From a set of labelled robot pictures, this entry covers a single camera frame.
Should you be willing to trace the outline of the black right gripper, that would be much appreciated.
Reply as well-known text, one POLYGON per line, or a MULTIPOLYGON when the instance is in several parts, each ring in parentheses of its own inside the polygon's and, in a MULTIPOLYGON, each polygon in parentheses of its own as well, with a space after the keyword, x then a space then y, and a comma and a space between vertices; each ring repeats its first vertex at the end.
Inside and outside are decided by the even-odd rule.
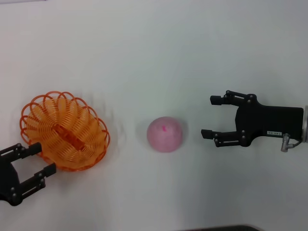
POLYGON ((234 132, 217 132, 202 129, 204 139, 214 140, 216 147, 250 146, 258 137, 282 138, 302 141, 304 109, 299 107, 266 106, 253 94, 247 95, 227 90, 221 96, 210 97, 212 105, 238 106, 234 132))

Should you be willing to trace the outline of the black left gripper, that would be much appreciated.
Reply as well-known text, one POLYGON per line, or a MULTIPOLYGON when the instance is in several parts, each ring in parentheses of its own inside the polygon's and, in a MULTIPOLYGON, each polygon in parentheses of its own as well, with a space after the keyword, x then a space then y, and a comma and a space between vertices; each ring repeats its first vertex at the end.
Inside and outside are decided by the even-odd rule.
POLYGON ((0 199, 12 206, 17 206, 24 199, 46 187, 45 179, 56 173, 55 163, 50 164, 37 172, 31 178, 20 182, 13 165, 8 161, 24 159, 39 154, 39 142, 25 148, 21 143, 0 151, 0 199))

